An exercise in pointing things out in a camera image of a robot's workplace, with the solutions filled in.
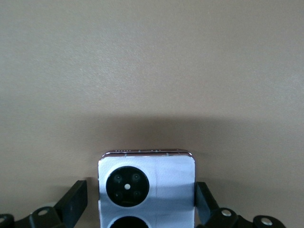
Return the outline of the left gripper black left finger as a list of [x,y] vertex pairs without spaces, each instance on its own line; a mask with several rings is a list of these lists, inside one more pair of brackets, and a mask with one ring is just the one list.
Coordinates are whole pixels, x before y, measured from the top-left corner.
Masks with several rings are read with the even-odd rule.
[[78,180],[54,206],[41,207],[20,220],[15,220],[11,214],[1,214],[0,226],[2,228],[73,228],[87,204],[87,181]]

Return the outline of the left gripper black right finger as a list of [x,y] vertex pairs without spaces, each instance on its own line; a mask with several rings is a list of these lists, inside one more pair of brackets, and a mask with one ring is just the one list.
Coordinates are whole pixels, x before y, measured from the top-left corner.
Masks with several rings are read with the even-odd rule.
[[258,215],[248,221],[231,209],[221,208],[204,182],[196,182],[195,207],[198,212],[199,228],[284,228],[278,219]]

